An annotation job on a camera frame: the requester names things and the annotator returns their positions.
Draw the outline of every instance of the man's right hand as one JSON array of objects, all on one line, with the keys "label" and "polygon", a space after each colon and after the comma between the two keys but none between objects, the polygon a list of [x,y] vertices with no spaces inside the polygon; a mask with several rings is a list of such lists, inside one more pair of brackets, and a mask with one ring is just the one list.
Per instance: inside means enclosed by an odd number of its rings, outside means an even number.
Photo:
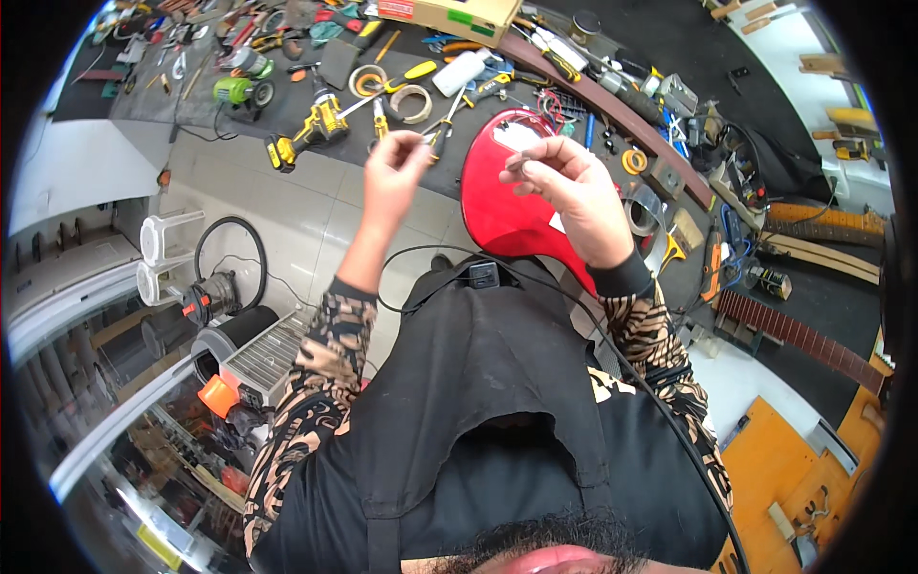
[{"label": "man's right hand", "polygon": [[634,239],[621,199],[606,166],[579,143],[564,136],[544,138],[510,156],[525,158],[520,170],[500,172],[500,183],[520,182],[517,196],[535,194],[561,216],[574,252],[591,267],[611,269],[634,251]]}]

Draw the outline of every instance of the cordless drill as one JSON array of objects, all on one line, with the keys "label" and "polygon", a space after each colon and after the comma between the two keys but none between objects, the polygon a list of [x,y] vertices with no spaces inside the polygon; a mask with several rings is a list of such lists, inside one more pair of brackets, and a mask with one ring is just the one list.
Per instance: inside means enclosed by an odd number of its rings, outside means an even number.
[{"label": "cordless drill", "polygon": [[310,145],[330,145],[340,141],[350,130],[347,120],[339,118],[341,106],[338,97],[329,89],[321,76],[312,74],[313,103],[311,114],[303,120],[303,129],[293,140],[279,133],[264,139],[272,167],[282,174],[293,171],[297,156]]}]

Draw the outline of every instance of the guitar body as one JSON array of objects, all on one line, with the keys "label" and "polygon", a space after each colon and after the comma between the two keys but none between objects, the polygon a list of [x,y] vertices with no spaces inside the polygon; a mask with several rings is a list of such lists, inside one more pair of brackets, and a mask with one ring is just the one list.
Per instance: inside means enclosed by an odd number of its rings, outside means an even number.
[{"label": "guitar body", "polygon": [[587,265],[574,253],[564,232],[549,225],[554,215],[551,204],[539,196],[514,196],[514,184],[498,181],[507,158],[551,135],[554,133],[545,119],[521,108],[506,109],[485,124],[472,141],[463,165],[460,204],[465,228],[472,241],[488,253],[557,259],[596,297]]}]

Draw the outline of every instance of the white plastic bottle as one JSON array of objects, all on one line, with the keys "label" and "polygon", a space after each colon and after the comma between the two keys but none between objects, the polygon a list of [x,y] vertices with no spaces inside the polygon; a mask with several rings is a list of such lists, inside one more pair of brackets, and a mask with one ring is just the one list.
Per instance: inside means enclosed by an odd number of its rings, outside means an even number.
[{"label": "white plastic bottle", "polygon": [[491,57],[491,50],[464,51],[445,68],[433,76],[433,85],[446,97],[456,92],[485,70],[485,60]]}]

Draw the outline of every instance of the rosewood fretboard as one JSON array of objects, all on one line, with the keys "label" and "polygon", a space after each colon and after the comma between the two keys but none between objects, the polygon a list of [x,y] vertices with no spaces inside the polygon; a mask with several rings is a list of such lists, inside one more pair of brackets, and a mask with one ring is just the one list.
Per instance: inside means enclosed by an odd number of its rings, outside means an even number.
[{"label": "rosewood fretboard", "polygon": [[794,345],[834,371],[853,378],[873,394],[879,393],[884,377],[877,369],[848,348],[823,337],[803,323],[730,290],[721,293],[718,311],[761,329],[779,341]]}]

